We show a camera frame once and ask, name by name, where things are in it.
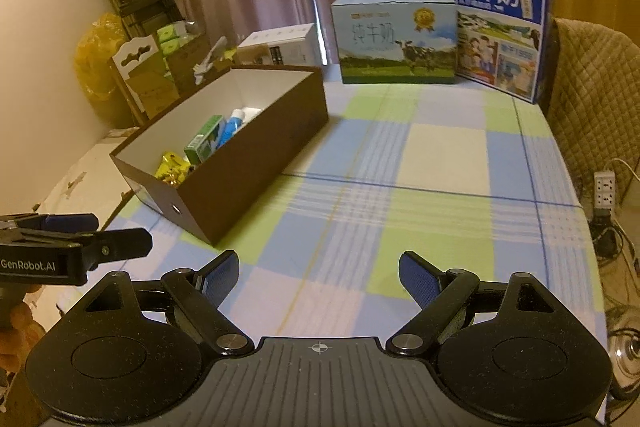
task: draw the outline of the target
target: quilted chair cover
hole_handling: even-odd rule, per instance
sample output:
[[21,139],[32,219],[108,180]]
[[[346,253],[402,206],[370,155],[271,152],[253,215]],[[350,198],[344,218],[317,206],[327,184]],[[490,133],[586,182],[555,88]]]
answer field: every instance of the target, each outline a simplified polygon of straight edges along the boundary
[[[578,197],[593,201],[593,173],[621,158],[633,168],[640,158],[640,48],[599,24],[556,19],[558,68],[546,118]],[[616,201],[631,174],[619,162]]]

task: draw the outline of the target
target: human hand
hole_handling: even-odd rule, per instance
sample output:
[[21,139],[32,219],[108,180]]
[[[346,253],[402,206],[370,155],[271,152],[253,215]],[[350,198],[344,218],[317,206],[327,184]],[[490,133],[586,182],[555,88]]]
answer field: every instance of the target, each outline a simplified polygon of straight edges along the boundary
[[[27,293],[34,293],[40,288],[40,285],[31,285]],[[17,373],[45,331],[33,320],[31,308],[24,302],[14,307],[9,316],[14,329],[0,332],[0,367],[9,373]]]

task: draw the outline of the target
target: blue bottle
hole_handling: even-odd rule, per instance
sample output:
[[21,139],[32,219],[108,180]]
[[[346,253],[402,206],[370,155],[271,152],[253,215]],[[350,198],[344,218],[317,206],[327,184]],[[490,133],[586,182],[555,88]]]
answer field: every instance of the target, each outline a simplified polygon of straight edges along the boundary
[[231,118],[226,121],[225,130],[222,132],[220,142],[218,142],[218,149],[220,149],[226,142],[228,142],[236,133],[236,131],[240,129],[243,120],[244,111],[242,109],[234,109],[231,113]]

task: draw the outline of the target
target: power strip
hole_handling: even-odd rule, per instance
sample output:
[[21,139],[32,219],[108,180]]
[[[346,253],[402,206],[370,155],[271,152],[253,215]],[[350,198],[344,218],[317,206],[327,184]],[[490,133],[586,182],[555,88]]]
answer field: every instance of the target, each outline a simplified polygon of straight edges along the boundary
[[616,174],[599,171],[593,174],[593,208],[613,210],[616,206]]

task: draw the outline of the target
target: table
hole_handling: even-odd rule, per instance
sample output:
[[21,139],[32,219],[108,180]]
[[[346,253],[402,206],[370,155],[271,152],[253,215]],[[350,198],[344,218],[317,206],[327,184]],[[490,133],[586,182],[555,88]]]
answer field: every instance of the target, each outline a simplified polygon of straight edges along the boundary
[[132,200],[111,228],[146,228],[151,254],[100,266],[62,308],[110,270],[158,279],[232,248],[240,280],[220,309],[254,342],[384,342],[418,312],[398,280],[414,250],[482,280],[531,272],[606,345],[587,221],[537,106],[470,82],[325,91],[330,123],[215,248]]

